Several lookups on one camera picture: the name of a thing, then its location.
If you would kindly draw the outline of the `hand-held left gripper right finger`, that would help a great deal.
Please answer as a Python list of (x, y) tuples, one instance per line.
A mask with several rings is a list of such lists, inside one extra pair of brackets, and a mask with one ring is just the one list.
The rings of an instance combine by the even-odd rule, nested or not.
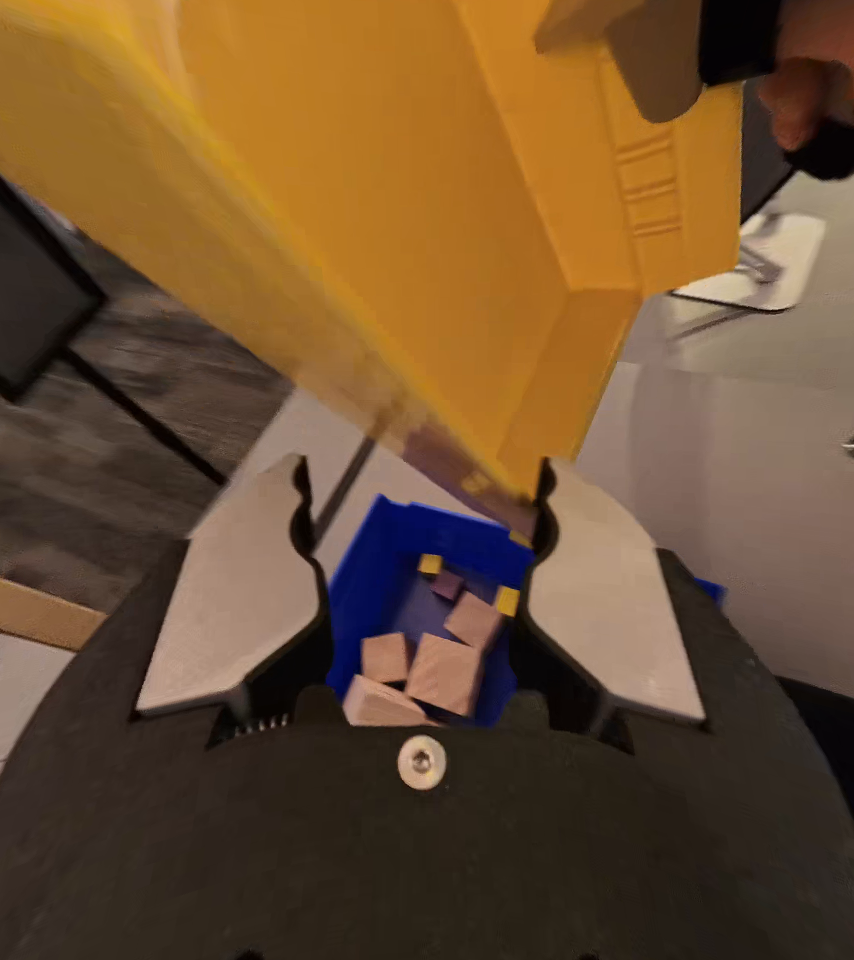
[(518, 685), (553, 729), (597, 735), (619, 711), (699, 727), (706, 711), (656, 547), (569, 462), (546, 458), (518, 606)]

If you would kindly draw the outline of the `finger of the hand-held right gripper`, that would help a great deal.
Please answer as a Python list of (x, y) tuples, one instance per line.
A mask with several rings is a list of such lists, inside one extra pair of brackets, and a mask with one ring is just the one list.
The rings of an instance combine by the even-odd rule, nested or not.
[(603, 43), (637, 111), (673, 121), (699, 98), (701, 1), (552, 1), (533, 34), (538, 53)]

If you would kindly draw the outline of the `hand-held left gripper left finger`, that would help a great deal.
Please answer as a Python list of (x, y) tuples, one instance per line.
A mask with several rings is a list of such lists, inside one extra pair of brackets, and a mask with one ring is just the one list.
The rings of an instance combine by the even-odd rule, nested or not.
[(334, 639), (314, 557), (306, 457), (291, 453), (228, 495), (190, 538), (136, 702), (143, 716), (205, 707), (242, 727), (291, 720), (322, 686)]

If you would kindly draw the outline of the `blue plastic box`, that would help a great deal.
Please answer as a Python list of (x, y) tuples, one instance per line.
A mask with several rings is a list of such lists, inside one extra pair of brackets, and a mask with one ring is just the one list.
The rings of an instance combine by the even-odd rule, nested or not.
[(533, 546), (378, 496), (328, 596), (327, 684), (355, 726), (594, 739), (632, 720), (708, 733), (661, 558), (636, 519), (547, 461)]

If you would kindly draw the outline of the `pile of wooden cubes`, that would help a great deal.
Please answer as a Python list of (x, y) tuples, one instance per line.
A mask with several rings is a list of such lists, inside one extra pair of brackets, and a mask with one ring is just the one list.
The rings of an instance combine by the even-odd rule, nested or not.
[(508, 627), (520, 592), (439, 554), (390, 557), (345, 587), (331, 687), (362, 727), (490, 725), (516, 680)]

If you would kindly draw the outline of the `yellow plastic box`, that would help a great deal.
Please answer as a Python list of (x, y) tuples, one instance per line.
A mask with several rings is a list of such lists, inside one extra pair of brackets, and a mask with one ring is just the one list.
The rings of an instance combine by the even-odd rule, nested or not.
[(493, 508), (730, 270), (743, 95), (652, 124), (550, 2), (0, 2), (0, 175)]

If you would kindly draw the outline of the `person's right hand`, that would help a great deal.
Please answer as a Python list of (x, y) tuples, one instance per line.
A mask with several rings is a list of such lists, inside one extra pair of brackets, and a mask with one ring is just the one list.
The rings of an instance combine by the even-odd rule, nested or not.
[(784, 2), (775, 67), (759, 89), (783, 150), (795, 151), (815, 135), (840, 67), (854, 103), (854, 1)]

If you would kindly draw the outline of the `black framed board on stand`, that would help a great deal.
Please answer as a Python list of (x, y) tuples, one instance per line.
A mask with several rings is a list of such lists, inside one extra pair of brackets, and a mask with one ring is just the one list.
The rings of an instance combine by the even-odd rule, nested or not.
[(0, 176), (0, 397), (17, 403), (65, 363), (163, 448), (219, 487), (225, 475), (79, 355), (74, 339), (108, 296), (22, 194)]

